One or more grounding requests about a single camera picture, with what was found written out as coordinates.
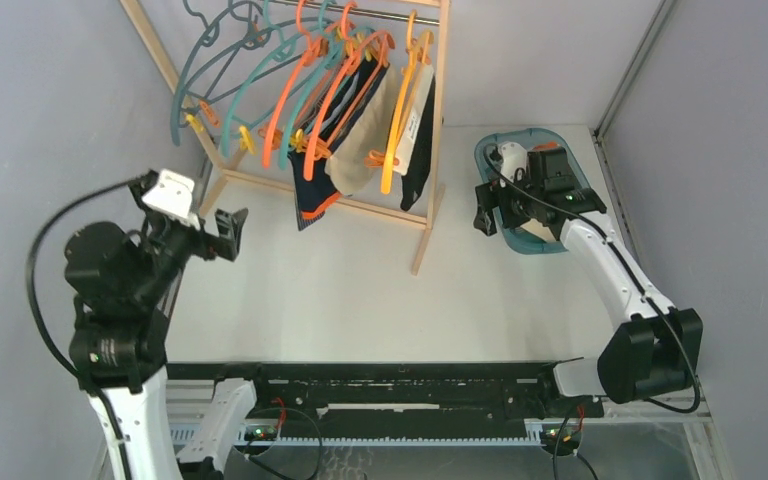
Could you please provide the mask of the navy striped underwear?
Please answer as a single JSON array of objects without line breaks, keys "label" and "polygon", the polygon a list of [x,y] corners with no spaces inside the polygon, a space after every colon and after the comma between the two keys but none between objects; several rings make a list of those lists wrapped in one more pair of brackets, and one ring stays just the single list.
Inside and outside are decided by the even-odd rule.
[{"label": "navy striped underwear", "polygon": [[[367,81],[372,79],[370,88],[374,90],[380,83],[379,77],[387,71],[388,65],[383,66],[377,71],[378,62],[375,59],[367,61],[363,59],[354,73],[349,72],[342,80],[338,82],[338,90],[332,98],[331,103],[325,108],[325,118],[319,131],[319,139],[328,144],[334,137],[334,131],[341,128],[340,121],[349,110],[352,103],[361,96],[361,90]],[[322,94],[315,103],[314,112],[308,114],[302,121],[299,129],[302,135],[295,134],[289,145],[291,153],[304,152],[307,147],[308,136],[313,132],[313,124],[316,115],[324,106],[325,94]]]}]

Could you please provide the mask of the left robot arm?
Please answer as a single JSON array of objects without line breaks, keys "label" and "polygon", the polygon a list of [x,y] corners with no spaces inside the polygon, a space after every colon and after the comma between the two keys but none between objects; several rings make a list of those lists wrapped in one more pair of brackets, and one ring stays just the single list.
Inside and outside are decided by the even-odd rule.
[{"label": "left robot arm", "polygon": [[249,212],[217,210],[217,230],[210,233],[193,208],[189,177],[150,170],[119,187],[143,212],[142,225],[124,230],[111,221],[94,222],[75,231],[64,248],[75,315],[67,350],[56,346],[36,288],[42,244],[63,212],[35,234],[24,272],[34,324],[49,353],[86,394],[116,478],[218,479],[217,454],[183,462],[171,442],[165,406],[170,319],[161,303],[191,258],[236,260]]}]

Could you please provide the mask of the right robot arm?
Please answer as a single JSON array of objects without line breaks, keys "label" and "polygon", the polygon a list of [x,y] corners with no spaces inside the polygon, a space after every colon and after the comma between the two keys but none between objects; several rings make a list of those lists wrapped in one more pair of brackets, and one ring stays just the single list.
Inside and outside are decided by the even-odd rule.
[{"label": "right robot arm", "polygon": [[487,169],[476,188],[474,227],[487,236],[497,227],[537,222],[583,268],[612,323],[613,333],[595,357],[561,361],[539,388],[538,402],[565,415],[578,398],[616,404],[643,401],[679,414],[696,412],[703,392],[696,372],[703,322],[680,309],[644,273],[616,231],[605,202],[577,174],[558,144],[525,149],[490,143],[476,151]]}]

